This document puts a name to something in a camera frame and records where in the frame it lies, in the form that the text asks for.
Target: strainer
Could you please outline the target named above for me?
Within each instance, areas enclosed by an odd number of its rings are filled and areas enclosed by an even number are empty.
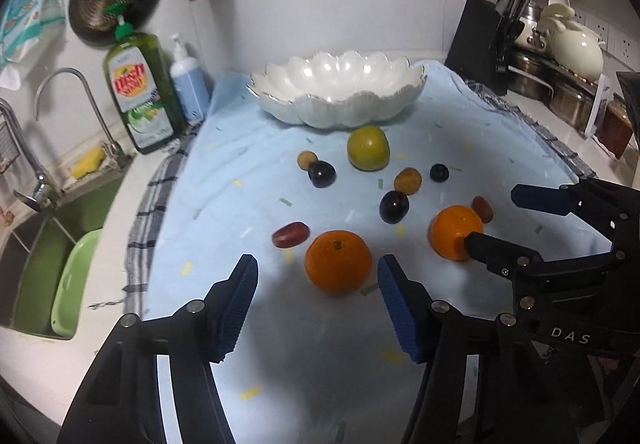
[[[88,45],[108,46],[114,42],[118,24],[116,16],[104,10],[114,3],[129,3],[124,19],[134,28],[140,27],[152,14],[158,0],[69,0],[69,23],[75,34]]]

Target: faucet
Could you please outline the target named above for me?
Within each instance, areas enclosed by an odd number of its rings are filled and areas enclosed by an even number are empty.
[[[35,117],[35,119],[38,120],[38,106],[40,104],[40,97],[42,95],[42,90],[44,89],[45,86],[47,86],[47,83],[52,78],[56,77],[56,75],[58,74],[72,74],[72,75],[75,75],[78,79],[80,79],[80,82],[82,82],[82,86],[84,86],[84,92],[86,93],[86,96],[89,99],[89,103],[91,103],[91,107],[94,109],[95,116],[98,118],[98,122],[100,123],[100,126],[102,127],[102,130],[104,131],[104,134],[107,137],[108,143],[105,143],[104,145],[107,151],[107,154],[112,160],[116,162],[118,167],[121,170],[123,170],[129,164],[129,156],[127,156],[124,153],[120,144],[118,144],[115,141],[115,139],[111,135],[111,132],[109,131],[109,128],[107,128],[107,125],[102,117],[102,114],[98,109],[98,105],[95,103],[94,94],[91,93],[91,88],[89,88],[89,83],[87,82],[84,75],[82,75],[82,72],[79,72],[75,68],[66,67],[66,68],[59,68],[52,74],[47,75],[47,77],[45,77],[44,80],[41,82],[40,87],[36,92],[36,98],[33,103],[33,116]]]
[[[31,209],[39,213],[47,205],[47,202],[56,204],[56,201],[60,197],[60,191],[49,173],[47,173],[47,170],[44,169],[44,166],[33,154],[33,151],[31,151],[31,148],[22,134],[20,123],[18,123],[18,120],[15,118],[13,108],[3,98],[0,98],[0,113],[4,115],[4,119],[6,120],[9,130],[11,130],[11,134],[18,146],[20,146],[20,150],[36,175],[36,187],[30,195],[25,195],[20,191],[15,190],[14,195],[23,204],[28,205]]]

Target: plastic bag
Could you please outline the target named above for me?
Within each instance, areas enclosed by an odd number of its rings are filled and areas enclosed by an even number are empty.
[[[0,87],[18,90],[64,27],[64,0],[9,0],[0,26]]]

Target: white countertop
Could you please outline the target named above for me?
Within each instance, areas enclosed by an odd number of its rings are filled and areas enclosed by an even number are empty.
[[[594,140],[585,140],[542,103],[512,92],[506,99],[577,152],[599,178],[631,185],[635,168],[625,161],[612,159]],[[162,151],[139,155],[124,178],[89,271],[75,337],[69,341],[53,340],[0,327],[0,376],[57,424],[62,424],[95,353],[122,315],[121,304],[97,310],[90,310],[88,306],[124,298],[129,230],[146,185],[165,156]]]
[[[559,140],[575,151],[598,174],[598,178],[615,184],[631,186],[636,170],[635,166],[638,163],[637,152],[633,153],[628,147],[622,159],[617,160],[611,157],[595,140],[585,139],[574,128],[556,117],[540,101],[523,97],[513,91],[508,91],[505,100],[515,104],[532,119],[544,125]]]

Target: soap dispenser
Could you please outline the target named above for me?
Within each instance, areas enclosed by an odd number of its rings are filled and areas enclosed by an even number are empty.
[[[158,37],[136,32],[124,21],[126,3],[106,9],[118,17],[116,44],[103,68],[111,96],[136,149],[151,153],[177,138],[186,128],[180,103],[169,78]]]
[[[174,42],[171,78],[178,92],[184,116],[193,126],[202,122],[207,116],[210,94],[207,91],[200,64],[196,58],[189,56],[180,34],[174,34],[171,40]]]

